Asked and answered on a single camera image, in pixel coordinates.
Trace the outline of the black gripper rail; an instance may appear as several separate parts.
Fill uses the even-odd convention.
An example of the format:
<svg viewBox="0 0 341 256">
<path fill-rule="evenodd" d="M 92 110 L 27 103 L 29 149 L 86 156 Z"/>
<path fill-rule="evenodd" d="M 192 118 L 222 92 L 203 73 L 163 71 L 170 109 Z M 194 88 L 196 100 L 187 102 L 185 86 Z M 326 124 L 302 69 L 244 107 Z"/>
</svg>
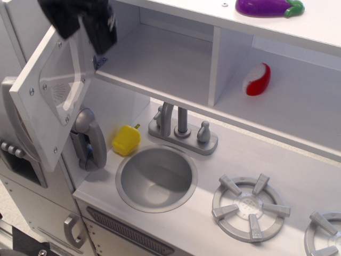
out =
<svg viewBox="0 0 341 256">
<path fill-rule="evenodd" d="M 105 54 L 117 43 L 116 17 L 108 1 L 39 0 L 40 8 L 58 34 L 67 39 L 79 28 L 81 16 L 97 54 Z"/>
</svg>

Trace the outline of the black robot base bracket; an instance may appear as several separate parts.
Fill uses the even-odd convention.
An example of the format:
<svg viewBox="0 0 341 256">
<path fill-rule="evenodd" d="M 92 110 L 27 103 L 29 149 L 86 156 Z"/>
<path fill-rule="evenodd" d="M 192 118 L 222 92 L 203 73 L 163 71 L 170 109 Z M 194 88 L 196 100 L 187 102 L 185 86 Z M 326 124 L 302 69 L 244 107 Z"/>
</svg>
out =
<svg viewBox="0 0 341 256">
<path fill-rule="evenodd" d="M 1 255 L 54 255 L 49 243 L 41 243 L 2 220 Z"/>
</svg>

